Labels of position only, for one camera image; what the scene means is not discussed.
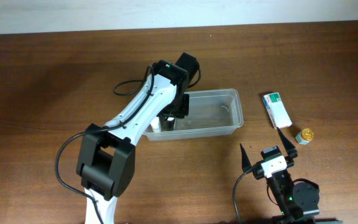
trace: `brown wooden surface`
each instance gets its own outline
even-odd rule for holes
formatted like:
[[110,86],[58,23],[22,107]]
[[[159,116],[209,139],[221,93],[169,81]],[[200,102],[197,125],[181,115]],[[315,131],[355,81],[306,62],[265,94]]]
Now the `brown wooden surface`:
[[[260,94],[278,91],[298,147],[294,179],[321,187],[320,218],[358,223],[358,22],[0,35],[0,223],[83,223],[85,198],[53,171],[63,141],[104,124],[131,97],[115,84],[143,76],[160,59],[198,58],[192,89],[238,90],[243,127],[230,136],[151,142],[142,137],[135,176],[118,201],[117,223],[217,223],[235,218],[232,186],[241,174],[239,143],[252,163],[278,144]],[[62,155],[62,177],[75,187],[80,142]],[[279,215],[264,180],[238,186],[247,218]]]

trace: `yellow lid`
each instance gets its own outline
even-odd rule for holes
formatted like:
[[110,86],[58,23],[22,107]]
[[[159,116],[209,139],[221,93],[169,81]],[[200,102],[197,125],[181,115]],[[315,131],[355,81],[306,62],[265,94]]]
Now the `yellow lid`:
[[314,138],[314,133],[309,128],[305,128],[302,130],[301,136],[304,140],[311,141]]

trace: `gray storage box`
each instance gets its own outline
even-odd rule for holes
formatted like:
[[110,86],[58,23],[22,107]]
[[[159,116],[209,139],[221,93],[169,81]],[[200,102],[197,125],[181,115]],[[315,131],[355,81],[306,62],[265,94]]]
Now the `gray storage box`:
[[150,141],[232,134],[244,124],[236,90],[194,91],[187,94],[190,96],[189,115],[176,119],[173,131],[154,133],[149,126],[144,135]]

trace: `small carton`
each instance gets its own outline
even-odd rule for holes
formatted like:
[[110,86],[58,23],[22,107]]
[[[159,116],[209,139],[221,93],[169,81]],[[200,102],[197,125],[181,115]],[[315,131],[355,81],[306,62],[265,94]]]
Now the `small carton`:
[[267,94],[262,97],[262,100],[265,104],[268,116],[272,121],[274,129],[276,129],[277,127],[285,128],[291,126],[291,119],[284,108],[284,104],[281,100],[280,94]]

